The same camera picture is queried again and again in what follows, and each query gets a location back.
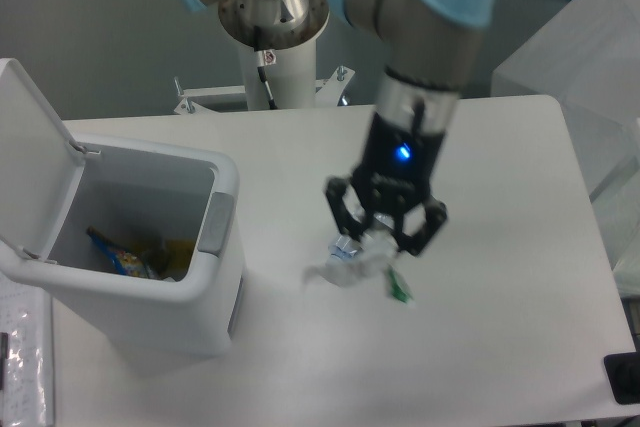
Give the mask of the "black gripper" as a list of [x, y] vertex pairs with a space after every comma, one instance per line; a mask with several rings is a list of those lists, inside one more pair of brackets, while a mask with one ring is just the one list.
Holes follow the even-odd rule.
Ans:
[[[427, 200], [444, 138], [444, 132], [412, 134], [374, 114], [351, 184], [347, 177], [330, 176], [326, 181], [324, 194], [338, 232], [360, 241], [372, 226], [374, 214], [386, 214], [393, 219], [396, 252], [420, 256], [448, 220], [443, 202]], [[344, 201], [351, 185], [364, 209], [360, 216], [352, 215]], [[422, 203], [423, 223], [413, 233], [405, 233], [407, 212]]]

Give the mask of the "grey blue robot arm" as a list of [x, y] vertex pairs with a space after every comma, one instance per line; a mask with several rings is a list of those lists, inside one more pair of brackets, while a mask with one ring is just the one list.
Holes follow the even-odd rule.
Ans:
[[444, 225], [430, 178], [454, 109], [471, 75], [496, 0], [183, 0], [215, 6], [239, 47], [252, 110], [305, 107], [315, 96], [313, 50], [337, 17], [388, 44], [387, 61], [360, 162], [327, 181], [337, 229], [360, 239], [379, 214], [391, 218], [400, 252], [419, 255]]

